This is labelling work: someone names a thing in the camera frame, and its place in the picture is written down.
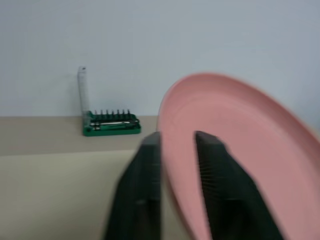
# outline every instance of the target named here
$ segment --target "pink plastic plate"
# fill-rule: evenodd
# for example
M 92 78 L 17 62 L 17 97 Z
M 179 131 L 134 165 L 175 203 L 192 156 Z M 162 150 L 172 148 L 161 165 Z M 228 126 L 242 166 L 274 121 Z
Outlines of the pink plastic plate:
M 203 73 L 174 84 L 158 117 L 164 169 L 186 227 L 211 234 L 194 131 L 218 136 L 259 186 L 283 237 L 320 240 L 320 144 L 287 110 L 231 77 Z

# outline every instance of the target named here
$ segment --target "beige table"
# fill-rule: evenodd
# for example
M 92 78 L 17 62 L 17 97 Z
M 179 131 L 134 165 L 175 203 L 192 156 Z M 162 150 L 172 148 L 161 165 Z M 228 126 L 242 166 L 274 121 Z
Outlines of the beige table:
M 0 240 L 100 240 L 138 135 L 84 137 L 79 117 L 0 118 Z M 188 240 L 163 188 L 164 240 Z

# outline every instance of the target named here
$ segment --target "screwdriver bit set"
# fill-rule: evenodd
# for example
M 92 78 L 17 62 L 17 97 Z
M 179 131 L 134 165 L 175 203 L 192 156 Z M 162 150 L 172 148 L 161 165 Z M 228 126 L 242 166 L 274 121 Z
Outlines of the screwdriver bit set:
M 78 70 L 77 81 L 79 87 L 82 133 L 87 137 L 139 134 L 141 132 L 140 121 L 129 110 L 105 112 L 89 110 L 89 98 L 87 90 L 87 68 L 81 66 Z

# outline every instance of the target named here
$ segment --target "pink plate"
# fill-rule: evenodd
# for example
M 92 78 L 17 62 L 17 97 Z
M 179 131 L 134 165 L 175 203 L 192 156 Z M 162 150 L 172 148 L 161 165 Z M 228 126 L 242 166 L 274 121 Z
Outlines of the pink plate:
M 320 144 L 277 102 L 231 77 L 201 73 L 175 83 L 158 117 L 162 157 L 186 227 L 211 234 L 194 131 L 218 136 L 257 182 L 283 237 L 320 240 Z

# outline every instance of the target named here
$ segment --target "green bit holder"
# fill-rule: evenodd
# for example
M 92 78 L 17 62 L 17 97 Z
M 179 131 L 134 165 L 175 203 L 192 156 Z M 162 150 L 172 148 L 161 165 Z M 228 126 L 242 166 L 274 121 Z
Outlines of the green bit holder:
M 141 133 L 140 121 L 136 115 L 127 113 L 123 110 L 108 110 L 105 113 L 101 110 L 100 114 L 97 111 L 94 114 L 89 110 L 89 98 L 87 90 L 87 69 L 81 66 L 77 75 L 81 111 L 82 111 L 82 133 L 87 137 L 96 136 L 111 136 L 111 135 L 128 135 Z

